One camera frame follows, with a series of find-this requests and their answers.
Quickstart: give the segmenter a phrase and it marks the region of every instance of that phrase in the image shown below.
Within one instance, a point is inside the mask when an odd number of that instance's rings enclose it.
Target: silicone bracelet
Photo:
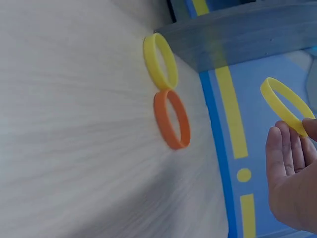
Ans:
[[[312,110],[296,93],[275,78],[267,78],[261,85],[261,93],[273,111],[300,135],[307,136],[302,122],[282,103],[273,90],[290,101],[304,117],[314,119]]]
[[[172,122],[168,116],[167,99],[172,104],[179,121],[181,138],[179,139],[173,129]],[[185,107],[179,96],[173,90],[164,90],[154,96],[154,113],[159,130],[163,139],[174,150],[185,148],[190,144],[190,124]]]
[[[159,65],[156,46],[160,50],[167,69],[168,79]],[[174,54],[160,33],[147,36],[143,42],[143,57],[148,72],[159,90],[174,89],[178,84],[178,71]]]

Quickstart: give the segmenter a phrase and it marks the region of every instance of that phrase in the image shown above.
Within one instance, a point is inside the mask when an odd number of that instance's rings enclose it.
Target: white wood grain surface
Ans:
[[[0,237],[224,238],[197,73],[177,58],[192,144],[153,114],[143,38],[164,0],[0,0]]]

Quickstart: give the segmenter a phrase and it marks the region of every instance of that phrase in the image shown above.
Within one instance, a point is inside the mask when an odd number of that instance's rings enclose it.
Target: wooden surface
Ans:
[[[226,238],[210,120],[177,58],[192,144],[153,114],[160,0],[0,0],[0,237]]]
[[[317,45],[317,1],[265,0],[159,28],[197,72]]]

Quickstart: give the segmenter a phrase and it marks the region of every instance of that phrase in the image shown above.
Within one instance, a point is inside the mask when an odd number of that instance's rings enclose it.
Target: palm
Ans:
[[[279,221],[296,229],[314,231],[306,227],[309,221],[303,220],[309,213],[306,204],[310,203],[305,193],[315,189],[312,175],[317,173],[317,163],[310,166],[315,160],[317,150],[308,137],[299,136],[283,121],[270,129],[266,142],[270,208]]]

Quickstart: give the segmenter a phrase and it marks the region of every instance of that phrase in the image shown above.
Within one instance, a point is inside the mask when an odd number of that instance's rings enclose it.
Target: blue surface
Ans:
[[[255,198],[257,236],[272,235],[289,228],[273,217],[268,206],[265,141],[269,128],[279,120],[279,117],[262,97],[260,86],[267,77],[274,77],[307,102],[304,86],[307,73],[283,55],[231,65],[229,69],[249,152],[248,157],[243,159],[235,160],[233,157],[229,129],[214,70],[200,74],[224,187],[229,237],[243,237],[240,196],[249,193],[253,193]],[[298,118],[302,118],[299,111],[287,100],[281,100]],[[247,183],[240,183],[236,179],[236,174],[241,168],[249,168],[252,172],[252,178]]]

